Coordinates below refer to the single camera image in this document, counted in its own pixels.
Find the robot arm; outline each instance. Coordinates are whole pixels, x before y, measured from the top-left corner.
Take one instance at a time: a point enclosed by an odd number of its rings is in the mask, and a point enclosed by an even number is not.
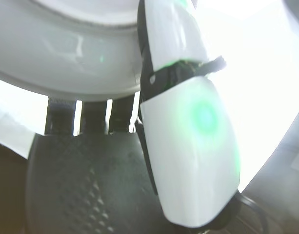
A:
[[[223,228],[238,192],[239,153],[206,76],[224,61],[209,61],[190,0],[141,0],[138,33],[137,131],[164,215],[187,230]]]

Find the black cable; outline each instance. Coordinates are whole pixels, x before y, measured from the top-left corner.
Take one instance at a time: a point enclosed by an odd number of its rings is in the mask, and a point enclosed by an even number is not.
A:
[[[260,206],[258,206],[258,204],[254,200],[248,198],[243,194],[238,193],[236,195],[236,198],[244,205],[250,207],[258,215],[258,218],[262,226],[262,234],[269,234],[268,221],[264,210],[261,209]]]

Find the white plastic casing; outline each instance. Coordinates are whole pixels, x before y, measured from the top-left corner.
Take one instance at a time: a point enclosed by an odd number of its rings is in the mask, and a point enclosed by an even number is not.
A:
[[[208,61],[191,0],[146,0],[145,11],[154,71],[180,59]]]
[[[233,128],[212,82],[191,78],[140,108],[166,218],[189,228],[209,223],[237,191],[240,174]],[[204,132],[203,124],[212,129]]]

